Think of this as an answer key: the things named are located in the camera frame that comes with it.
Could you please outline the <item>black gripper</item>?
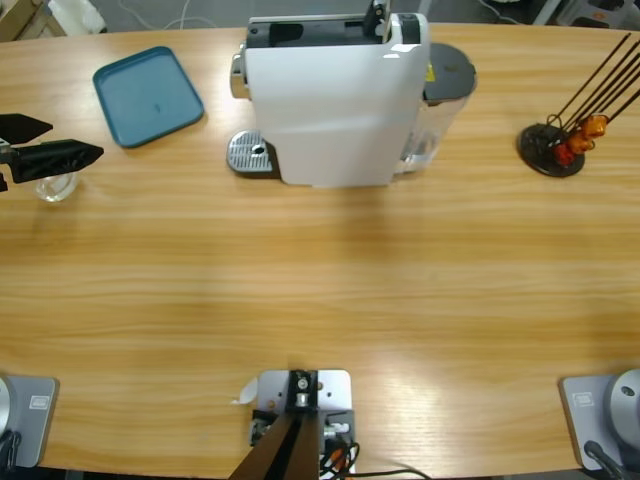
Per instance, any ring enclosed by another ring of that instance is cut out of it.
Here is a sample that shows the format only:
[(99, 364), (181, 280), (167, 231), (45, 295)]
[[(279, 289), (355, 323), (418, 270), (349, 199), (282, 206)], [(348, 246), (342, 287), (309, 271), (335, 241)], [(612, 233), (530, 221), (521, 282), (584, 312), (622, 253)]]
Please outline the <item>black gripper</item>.
[[(104, 154), (102, 147), (72, 139), (19, 147), (13, 153), (10, 145), (26, 144), (52, 129), (52, 124), (23, 114), (0, 115), (0, 161), (9, 165), (14, 183), (78, 172)], [(0, 173), (0, 192), (8, 188), (4, 174)]]

